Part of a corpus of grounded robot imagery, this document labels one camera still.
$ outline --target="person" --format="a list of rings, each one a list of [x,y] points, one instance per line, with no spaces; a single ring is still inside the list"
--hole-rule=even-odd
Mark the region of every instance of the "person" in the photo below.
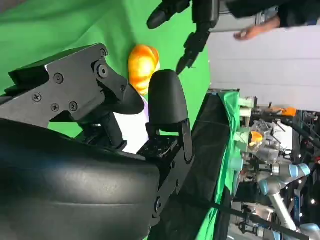
[[[253,39],[276,28],[303,26],[320,17],[320,0],[226,0],[226,5],[236,18],[278,7],[276,16],[236,33],[234,37],[239,41]]]

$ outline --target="black strap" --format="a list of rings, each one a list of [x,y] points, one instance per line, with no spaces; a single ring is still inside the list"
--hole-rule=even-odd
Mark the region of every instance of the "black strap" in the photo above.
[[[310,240],[310,238],[307,235],[293,231],[291,229],[288,229],[286,227],[278,225],[274,222],[264,220],[263,218],[261,218],[257,215],[253,215],[253,214],[247,215],[246,213],[243,213],[242,211],[238,211],[233,208],[225,207],[225,206],[219,205],[215,202],[201,201],[201,200],[196,199],[194,196],[189,195],[189,194],[179,194],[178,198],[180,199],[180,201],[186,202],[190,205],[194,205],[194,206],[197,206],[200,208],[206,208],[206,209],[214,208],[214,209],[218,209],[221,212],[224,212],[224,213],[227,213],[230,215],[235,215],[235,216],[238,216],[241,218],[248,217],[254,223],[268,226],[269,228],[271,228],[277,232],[284,233],[285,235],[288,235],[290,237],[293,237],[293,238],[296,238],[299,240]]]

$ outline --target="green backdrop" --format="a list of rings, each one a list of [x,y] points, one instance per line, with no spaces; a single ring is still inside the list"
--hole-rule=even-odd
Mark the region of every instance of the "green backdrop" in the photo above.
[[[8,72],[58,52],[103,43],[108,64],[128,76],[128,56],[136,44],[159,51],[161,69],[176,69],[183,45],[194,31],[191,9],[155,30],[147,19],[160,0],[28,0],[0,14],[0,88],[13,83]],[[210,83],[208,52],[180,79],[193,125]],[[80,132],[76,124],[50,124],[71,137]]]

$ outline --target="black metal bracket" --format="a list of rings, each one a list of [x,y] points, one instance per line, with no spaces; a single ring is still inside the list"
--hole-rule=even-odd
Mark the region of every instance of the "black metal bracket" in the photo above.
[[[149,141],[137,154],[144,156],[160,169],[158,197],[154,203],[153,222],[159,222],[160,214],[172,194],[178,194],[194,161],[190,120],[170,125],[146,124]],[[160,135],[160,130],[175,135]]]
[[[84,130],[78,140],[123,149],[126,141],[113,112],[138,114],[144,103],[107,64],[107,56],[99,43],[10,72],[15,85],[0,97],[0,118],[42,128],[49,122],[75,122]]]

